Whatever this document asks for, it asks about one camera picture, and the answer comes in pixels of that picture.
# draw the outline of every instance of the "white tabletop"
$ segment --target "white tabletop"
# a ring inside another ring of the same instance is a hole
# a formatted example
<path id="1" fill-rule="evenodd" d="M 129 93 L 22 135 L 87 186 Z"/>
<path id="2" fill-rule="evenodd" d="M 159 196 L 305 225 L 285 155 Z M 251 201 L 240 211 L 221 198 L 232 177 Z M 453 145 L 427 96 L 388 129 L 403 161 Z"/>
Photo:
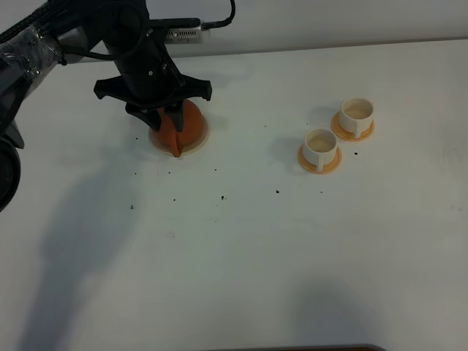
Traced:
<path id="1" fill-rule="evenodd" d="M 176 60 L 214 89 L 181 159 L 94 96 L 112 63 L 55 69 L 17 117 L 0 349 L 465 350 L 467 62 L 468 41 Z M 306 173 L 304 133 L 350 97 L 374 134 Z"/>

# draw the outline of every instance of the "orange object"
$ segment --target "orange object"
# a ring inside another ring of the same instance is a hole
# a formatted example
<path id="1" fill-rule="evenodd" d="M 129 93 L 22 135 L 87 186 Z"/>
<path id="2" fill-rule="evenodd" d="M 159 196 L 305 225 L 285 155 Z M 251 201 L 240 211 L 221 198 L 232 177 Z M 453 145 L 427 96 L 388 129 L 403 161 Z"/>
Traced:
<path id="1" fill-rule="evenodd" d="M 335 116 L 331 120 L 331 130 L 333 130 L 335 135 L 339 137 L 340 139 L 357 143 L 357 142 L 367 139 L 368 137 L 372 135 L 372 133 L 374 133 L 374 121 L 372 121 L 372 124 L 369 127 L 369 129 L 367 129 L 365 132 L 361 134 L 361 137 L 359 139 L 355 139 L 353 133 L 350 133 L 344 130 L 343 127 L 340 126 L 339 112 L 338 112 L 335 114 Z"/>
<path id="2" fill-rule="evenodd" d="M 333 159 L 332 162 L 330 162 L 328 165 L 323 166 L 323 171 L 322 172 L 317 172 L 317 166 L 311 165 L 310 163 L 307 162 L 307 160 L 304 158 L 304 154 L 302 152 L 303 145 L 299 148 L 298 151 L 298 161 L 301 167 L 306 170 L 307 172 L 313 173 L 313 174 L 329 174 L 332 173 L 336 168 L 341 163 L 341 149 L 338 147 L 336 149 L 336 156 Z"/>
<path id="3" fill-rule="evenodd" d="M 174 128 L 163 107 L 158 112 L 161 116 L 161 128 L 158 132 L 150 129 L 150 138 L 159 150 L 180 157 L 183 152 L 198 149 L 206 141 L 208 124 L 193 102 L 184 100 L 184 128 L 180 133 Z"/>

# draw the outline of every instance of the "white wall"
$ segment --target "white wall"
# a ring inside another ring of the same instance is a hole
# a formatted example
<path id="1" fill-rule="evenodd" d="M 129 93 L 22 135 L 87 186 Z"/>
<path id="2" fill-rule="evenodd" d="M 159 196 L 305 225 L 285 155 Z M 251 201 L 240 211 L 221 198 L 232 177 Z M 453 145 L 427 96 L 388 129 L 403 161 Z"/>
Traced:
<path id="1" fill-rule="evenodd" d="M 42 0 L 3 0 L 0 29 Z M 220 20 L 229 0 L 147 0 L 153 18 Z M 468 35 L 468 0 L 237 0 L 234 23 L 203 45 L 171 48 L 177 56 L 318 48 Z"/>

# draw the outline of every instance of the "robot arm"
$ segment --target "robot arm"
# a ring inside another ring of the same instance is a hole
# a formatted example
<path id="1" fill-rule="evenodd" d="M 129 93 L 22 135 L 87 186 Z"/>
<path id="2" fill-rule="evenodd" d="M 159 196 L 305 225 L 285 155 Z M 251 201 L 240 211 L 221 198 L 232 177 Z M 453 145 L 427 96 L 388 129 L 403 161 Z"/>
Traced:
<path id="1" fill-rule="evenodd" d="M 220 28 L 226 20 L 202 23 L 197 18 L 150 20 L 146 0 L 49 0 L 21 22 L 0 34 L 0 211 L 19 184 L 15 148 L 24 143 L 13 123 L 21 102 L 57 63 L 82 57 L 114 61 L 120 76 L 96 82 L 94 92 L 127 103 L 126 111 L 159 130 L 163 107 L 174 127 L 184 128 L 183 101 L 211 98 L 206 80 L 182 75 L 165 43 L 196 42 L 201 31 Z M 92 53 L 103 41 L 109 54 Z"/>

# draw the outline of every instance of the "white cup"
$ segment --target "white cup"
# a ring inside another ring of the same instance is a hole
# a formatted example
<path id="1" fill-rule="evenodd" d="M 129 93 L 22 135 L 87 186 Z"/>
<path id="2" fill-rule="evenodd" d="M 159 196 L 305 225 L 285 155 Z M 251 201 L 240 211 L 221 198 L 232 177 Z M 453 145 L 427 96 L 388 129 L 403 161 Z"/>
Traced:
<path id="1" fill-rule="evenodd" d="M 347 132 L 353 133 L 355 139 L 371 127 L 374 119 L 374 106 L 365 99 L 348 99 L 341 104 L 339 125 Z"/>
<path id="2" fill-rule="evenodd" d="M 311 129 L 304 137 L 302 153 L 304 159 L 317 167 L 317 172 L 323 171 L 323 166 L 331 163 L 336 156 L 338 139 L 327 129 Z"/>

